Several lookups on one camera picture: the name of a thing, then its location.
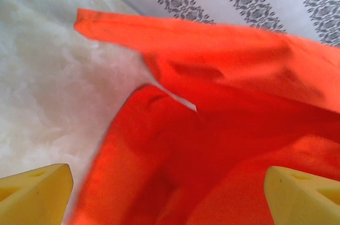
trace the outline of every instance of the orange fabric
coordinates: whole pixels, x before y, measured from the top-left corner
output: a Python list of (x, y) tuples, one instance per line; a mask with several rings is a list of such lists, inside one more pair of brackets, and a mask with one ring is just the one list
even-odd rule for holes
[[(272, 225), (262, 192), (269, 166), (340, 180), (339, 104), (331, 97), (339, 49), (251, 28), (89, 10), (78, 12), (75, 29), (139, 51), (159, 83), (197, 112), (155, 86), (136, 90), (110, 126), (70, 225)], [(250, 82), (286, 73), (293, 84)]]

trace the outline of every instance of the floor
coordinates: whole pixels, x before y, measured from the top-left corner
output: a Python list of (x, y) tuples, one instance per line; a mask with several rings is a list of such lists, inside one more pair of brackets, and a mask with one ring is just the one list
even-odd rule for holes
[(0, 178), (68, 163), (72, 200), (110, 121), (149, 77), (136, 53), (74, 31), (78, 7), (135, 13), (121, 0), (0, 0)]

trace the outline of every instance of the white furry rug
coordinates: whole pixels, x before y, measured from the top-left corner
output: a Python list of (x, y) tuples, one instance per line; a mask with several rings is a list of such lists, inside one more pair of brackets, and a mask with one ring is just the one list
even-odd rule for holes
[(73, 30), (77, 7), (134, 13), (120, 0), (0, 0), (0, 178), (68, 163), (76, 194), (112, 118), (148, 79), (138, 55)]

